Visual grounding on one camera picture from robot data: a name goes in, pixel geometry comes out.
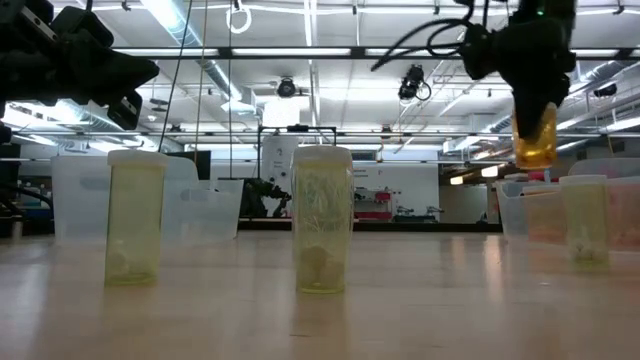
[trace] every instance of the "black cable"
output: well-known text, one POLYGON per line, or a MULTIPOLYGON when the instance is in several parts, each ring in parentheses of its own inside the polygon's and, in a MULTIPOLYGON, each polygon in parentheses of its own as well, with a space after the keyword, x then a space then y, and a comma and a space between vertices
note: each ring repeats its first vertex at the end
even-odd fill
POLYGON ((389 50, 387 50, 387 52, 380 58, 380 60, 378 60, 378 62, 376 62, 375 65, 373 65, 373 67, 371 68, 371 71, 376 71, 383 65, 393 60, 396 60, 404 55, 407 55, 413 52, 418 52, 421 50, 427 50, 429 54, 436 57, 448 57, 448 56, 457 54, 460 47, 462 47, 463 42, 434 45, 433 41, 438 35, 440 35, 441 33, 447 30, 454 29, 458 26, 463 26, 467 29, 473 26, 473 24, 469 21, 473 16, 473 12, 475 10, 475 5, 473 1, 469 2, 469 5, 467 5, 467 7, 469 8, 469 10, 467 11, 467 14, 464 17, 462 17, 462 19, 438 19, 438 20, 434 20, 434 21, 430 21, 428 23, 422 24, 417 28, 409 31, 405 36, 403 36, 400 40, 398 40, 389 50), (413 37, 419 32, 422 32, 430 27, 434 27, 438 25, 443 25, 443 26, 438 30, 434 31, 433 34, 429 36, 429 38, 427 39, 427 44, 424 48, 409 49, 409 50, 401 51, 397 54, 393 54, 393 52, 396 49, 398 49, 402 44, 404 44, 404 42, 409 40, 409 38, 413 37), (454 50, 446 53, 437 53, 435 51, 437 49, 446 49, 446 48, 454 48, 454 50))
MULTIPOLYGON (((231 24, 233 24, 233 11, 231 11, 231 15, 229 17, 229 49, 231 49, 231 40, 233 38, 231 24)), ((227 109, 229 113, 229 178, 233 179, 233 136, 231 135, 233 132, 233 127, 231 125, 231 102, 233 101, 233 94, 231 93, 231 59, 227 61, 229 61, 227 71, 229 74, 229 82, 227 83, 227 93, 229 94, 229 109, 227 109)))
POLYGON ((416 99, 420 100, 420 101, 427 101, 429 100, 429 98, 431 97, 432 91, 431 91, 431 86, 429 86, 429 84, 427 84, 426 82, 424 82, 424 87, 427 88, 427 90, 429 90, 429 95, 427 95, 424 98, 421 98, 420 96, 418 96, 418 94, 416 93, 416 99))
POLYGON ((189 32, 189 21, 191 20, 191 9, 193 8, 193 0, 189 0, 189 9, 187 10, 187 20, 184 23, 184 30, 182 33, 182 43, 180 44, 180 55, 178 56, 178 63, 176 64, 176 73, 173 76, 173 82, 171 83, 171 91, 169 92, 169 104, 167 105, 167 112, 164 115, 164 125, 162 126, 162 135, 160 135, 160 141, 158 142, 158 152, 162 152, 162 142, 164 141, 164 135, 167 131, 167 124, 169 123, 169 112, 171 111, 171 104, 173 101, 173 91, 176 89, 176 83, 178 82, 178 75, 180 74, 180 64, 182 63, 182 53, 184 52, 184 45, 187 40, 187 33, 189 32))
POLYGON ((482 27, 487 28, 487 18, 489 17, 489 0, 484 0, 484 12, 482 13, 482 27))

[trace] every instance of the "machine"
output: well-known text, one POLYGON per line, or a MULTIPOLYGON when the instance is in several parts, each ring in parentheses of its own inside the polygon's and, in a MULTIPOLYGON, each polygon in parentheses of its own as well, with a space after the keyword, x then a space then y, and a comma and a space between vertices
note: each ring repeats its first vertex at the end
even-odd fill
MULTIPOLYGON (((93 100, 125 130, 137 127, 142 97, 136 88, 156 77, 149 60, 113 51, 113 35, 90 11, 65 7, 53 16, 46 0, 0 2, 0 119, 8 101, 93 100)), ((9 142, 0 126, 0 141, 9 142)))
POLYGON ((482 24, 474 24, 470 21, 474 0, 455 0, 468 8, 462 19, 438 19, 415 28, 396 42, 371 70, 420 50, 439 57, 460 55, 471 79, 480 80, 498 72, 513 88, 520 137, 535 138, 547 104, 560 107, 569 93, 570 81, 565 73, 576 66, 576 55, 569 50, 576 0, 521 0, 509 24, 491 32, 487 30, 490 1, 485 0, 482 24), (398 51, 409 38, 436 26, 439 28, 428 37, 424 48, 398 51), (434 44, 438 35, 456 27, 465 28, 462 42, 434 44))

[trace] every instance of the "clear plastic box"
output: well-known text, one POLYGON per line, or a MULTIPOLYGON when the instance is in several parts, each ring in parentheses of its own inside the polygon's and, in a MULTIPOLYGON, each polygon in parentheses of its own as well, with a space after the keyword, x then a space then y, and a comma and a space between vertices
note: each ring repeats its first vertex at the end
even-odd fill
POLYGON ((640 251, 640 177, 607 180, 609 244, 640 251))
POLYGON ((198 189, 198 172, 190 159, 169 157, 164 178, 162 206, 162 242, 177 244, 182 238, 184 221, 181 194, 185 190, 198 189))
POLYGON ((181 243, 209 244, 235 238, 240 205, 237 194, 212 190, 184 190, 181 243))
POLYGON ((541 185, 527 182, 498 182, 498 204, 504 235, 509 240, 526 241, 529 235, 523 188, 541 185))
POLYGON ((238 219, 240 218, 240 205, 242 203, 242 192, 244 191, 244 180, 218 180, 215 183, 215 188, 223 194, 229 194, 230 201, 225 207, 232 215, 231 223, 236 224, 233 237, 238 235, 238 219))
POLYGON ((640 159, 591 159, 575 163, 569 175, 606 175, 609 179, 640 176, 640 159))
POLYGON ((111 170, 106 157, 51 158, 57 243, 105 244, 111 170))
POLYGON ((529 241, 564 244, 567 222, 559 185, 524 188, 529 241))

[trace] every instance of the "white wall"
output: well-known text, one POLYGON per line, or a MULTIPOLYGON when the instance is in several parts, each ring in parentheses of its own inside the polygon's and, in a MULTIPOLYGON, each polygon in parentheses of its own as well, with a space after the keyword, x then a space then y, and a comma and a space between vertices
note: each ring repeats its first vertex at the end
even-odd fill
POLYGON ((441 223, 475 224, 487 211, 487 187, 485 185, 460 185, 440 187, 441 223))

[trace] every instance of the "table surface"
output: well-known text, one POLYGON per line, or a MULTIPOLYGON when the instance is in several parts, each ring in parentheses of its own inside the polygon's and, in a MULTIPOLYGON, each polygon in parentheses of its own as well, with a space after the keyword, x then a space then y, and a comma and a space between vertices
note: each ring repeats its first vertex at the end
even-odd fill
POLYGON ((104 288, 104 249, 0 247, 0 359, 638 359, 640 254, 572 268, 496 235, 356 233, 348 288, 297 294, 286 232, 163 253, 104 288))

